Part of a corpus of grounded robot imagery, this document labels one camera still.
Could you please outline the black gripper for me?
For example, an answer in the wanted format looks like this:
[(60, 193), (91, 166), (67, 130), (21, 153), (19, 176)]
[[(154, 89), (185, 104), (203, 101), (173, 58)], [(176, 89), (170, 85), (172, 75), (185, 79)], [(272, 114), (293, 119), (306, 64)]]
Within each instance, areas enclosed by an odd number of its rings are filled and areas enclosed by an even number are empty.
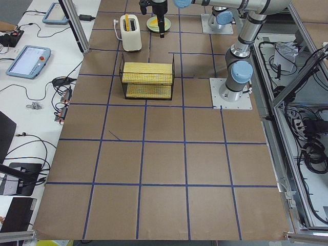
[(157, 23), (159, 28), (160, 38), (165, 37), (165, 17), (168, 11), (167, 0), (151, 0), (152, 12), (157, 15)]

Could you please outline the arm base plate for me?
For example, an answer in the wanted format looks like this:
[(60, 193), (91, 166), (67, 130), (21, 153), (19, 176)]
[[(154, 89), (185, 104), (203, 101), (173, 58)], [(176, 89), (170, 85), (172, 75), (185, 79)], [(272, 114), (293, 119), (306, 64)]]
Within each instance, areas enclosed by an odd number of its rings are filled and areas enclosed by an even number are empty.
[(240, 92), (226, 87), (226, 78), (210, 78), (212, 105), (214, 109), (252, 110), (250, 93), (245, 85)]
[(201, 25), (204, 34), (234, 34), (232, 24), (219, 25), (212, 14), (201, 14)]

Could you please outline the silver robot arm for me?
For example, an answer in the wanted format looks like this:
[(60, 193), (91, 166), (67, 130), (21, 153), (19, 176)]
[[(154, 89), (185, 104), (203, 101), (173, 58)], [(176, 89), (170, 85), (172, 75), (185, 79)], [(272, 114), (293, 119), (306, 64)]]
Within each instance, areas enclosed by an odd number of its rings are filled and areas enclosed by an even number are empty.
[(174, 5), (179, 8), (187, 8), (190, 5), (201, 5), (212, 7), (212, 17), (210, 25), (216, 22), (215, 27), (228, 23), (223, 15), (229, 10), (248, 12), (247, 20), (239, 33), (238, 39), (243, 44), (250, 44), (256, 38), (268, 15), (276, 14), (285, 9), (290, 1), (174, 1)]
[(240, 100), (245, 85), (253, 75), (250, 64), (250, 46), (254, 43), (267, 16), (250, 11), (238, 34), (237, 41), (230, 46), (225, 54), (228, 77), (220, 88), (220, 96), (228, 102)]

